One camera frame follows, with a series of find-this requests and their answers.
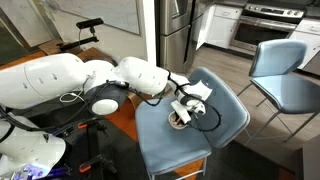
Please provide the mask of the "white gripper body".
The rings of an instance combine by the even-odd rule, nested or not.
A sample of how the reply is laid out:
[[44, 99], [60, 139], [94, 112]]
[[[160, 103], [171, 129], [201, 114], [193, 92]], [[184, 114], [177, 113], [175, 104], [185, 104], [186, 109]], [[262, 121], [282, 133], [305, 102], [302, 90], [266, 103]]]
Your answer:
[[191, 120], [192, 113], [200, 115], [206, 113], [202, 100], [194, 95], [186, 95], [181, 99], [177, 99], [171, 103], [171, 106], [184, 124], [187, 124]]

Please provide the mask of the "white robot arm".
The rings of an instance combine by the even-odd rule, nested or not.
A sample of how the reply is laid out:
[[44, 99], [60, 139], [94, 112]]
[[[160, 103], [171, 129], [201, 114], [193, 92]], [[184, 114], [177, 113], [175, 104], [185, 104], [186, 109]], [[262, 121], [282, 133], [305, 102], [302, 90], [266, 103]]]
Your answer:
[[192, 112], [204, 114], [204, 101], [212, 90], [200, 80], [157, 67], [136, 57], [114, 65], [104, 60], [81, 60], [70, 53], [54, 54], [0, 71], [1, 165], [7, 179], [25, 169], [33, 180], [47, 176], [62, 159], [67, 143], [48, 128], [40, 128], [7, 110], [27, 109], [74, 90], [84, 93], [85, 107], [95, 115], [118, 110], [128, 90], [156, 95], [170, 87], [176, 96], [171, 104], [183, 123]]

